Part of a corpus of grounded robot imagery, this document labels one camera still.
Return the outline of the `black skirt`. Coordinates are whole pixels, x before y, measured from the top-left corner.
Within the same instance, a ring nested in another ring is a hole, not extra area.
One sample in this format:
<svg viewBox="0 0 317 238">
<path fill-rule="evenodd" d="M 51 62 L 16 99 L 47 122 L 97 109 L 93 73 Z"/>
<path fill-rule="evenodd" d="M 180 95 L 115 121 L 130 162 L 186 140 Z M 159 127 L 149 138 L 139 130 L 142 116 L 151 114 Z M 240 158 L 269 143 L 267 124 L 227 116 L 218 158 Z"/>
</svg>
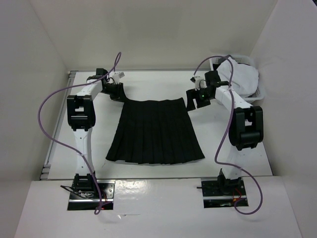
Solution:
<svg viewBox="0 0 317 238">
<path fill-rule="evenodd" d="M 136 101 L 120 92 L 123 108 L 108 161 L 173 165 L 204 159 L 183 98 Z"/>
</svg>

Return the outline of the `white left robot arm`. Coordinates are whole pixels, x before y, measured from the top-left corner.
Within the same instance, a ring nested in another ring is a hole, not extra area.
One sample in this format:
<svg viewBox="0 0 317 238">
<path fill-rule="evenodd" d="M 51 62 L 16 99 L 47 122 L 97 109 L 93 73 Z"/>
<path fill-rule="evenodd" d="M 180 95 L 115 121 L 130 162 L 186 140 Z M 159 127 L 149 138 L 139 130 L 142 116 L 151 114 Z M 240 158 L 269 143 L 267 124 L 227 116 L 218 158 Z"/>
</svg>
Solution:
<svg viewBox="0 0 317 238">
<path fill-rule="evenodd" d="M 95 169 L 92 161 L 91 137 L 96 124 L 94 99 L 99 93 L 105 93 L 115 101 L 123 101 L 125 94 L 121 78 L 123 72 L 109 75 L 103 68 L 89 77 L 84 87 L 75 95 L 67 97 L 67 121 L 75 138 L 77 153 L 76 173 L 71 192 L 82 198 L 94 198 L 101 195 L 100 187 L 94 181 Z"/>
</svg>

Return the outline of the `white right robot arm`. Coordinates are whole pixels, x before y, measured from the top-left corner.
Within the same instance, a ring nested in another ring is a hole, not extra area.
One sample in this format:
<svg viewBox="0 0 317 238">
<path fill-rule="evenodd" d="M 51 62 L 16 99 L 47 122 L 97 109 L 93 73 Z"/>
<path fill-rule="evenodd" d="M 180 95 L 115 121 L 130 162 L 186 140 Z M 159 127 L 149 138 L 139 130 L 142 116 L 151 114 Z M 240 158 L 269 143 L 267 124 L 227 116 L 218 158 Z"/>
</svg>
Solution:
<svg viewBox="0 0 317 238">
<path fill-rule="evenodd" d="M 217 177 L 218 192 L 231 194 L 242 184 L 244 159 L 264 138 L 263 110 L 240 97 L 228 81 L 220 79 L 217 71 L 190 80 L 195 87 L 186 92 L 188 111 L 208 106 L 215 99 L 230 112 L 214 161 L 222 166 Z"/>
</svg>

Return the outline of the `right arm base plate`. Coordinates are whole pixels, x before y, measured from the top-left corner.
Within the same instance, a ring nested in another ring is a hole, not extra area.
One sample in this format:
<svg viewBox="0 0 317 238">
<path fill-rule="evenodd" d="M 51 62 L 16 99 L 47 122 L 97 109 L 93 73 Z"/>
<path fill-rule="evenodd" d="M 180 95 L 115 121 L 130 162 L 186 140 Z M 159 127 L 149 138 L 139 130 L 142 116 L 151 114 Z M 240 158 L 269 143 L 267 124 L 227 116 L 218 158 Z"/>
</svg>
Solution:
<svg viewBox="0 0 317 238">
<path fill-rule="evenodd" d="M 248 207 L 248 199 L 243 180 L 236 179 L 229 186 L 222 186 L 215 178 L 201 179 L 201 185 L 197 186 L 203 196 L 204 208 Z"/>
</svg>

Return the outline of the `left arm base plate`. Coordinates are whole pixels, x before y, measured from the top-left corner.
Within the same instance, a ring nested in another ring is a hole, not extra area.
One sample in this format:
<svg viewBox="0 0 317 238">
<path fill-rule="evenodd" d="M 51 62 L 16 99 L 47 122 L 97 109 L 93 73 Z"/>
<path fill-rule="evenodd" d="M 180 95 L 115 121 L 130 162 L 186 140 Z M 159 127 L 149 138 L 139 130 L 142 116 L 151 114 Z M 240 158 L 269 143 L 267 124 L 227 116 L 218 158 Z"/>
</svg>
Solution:
<svg viewBox="0 0 317 238">
<path fill-rule="evenodd" d="M 102 208 L 101 210 L 112 210 L 114 206 L 114 189 L 115 181 L 101 181 L 98 182 L 101 198 Z M 74 190 L 73 187 L 68 187 L 69 200 L 67 205 L 68 211 L 94 211 L 100 202 L 98 191 L 95 189 L 89 190 L 88 188 Z"/>
</svg>

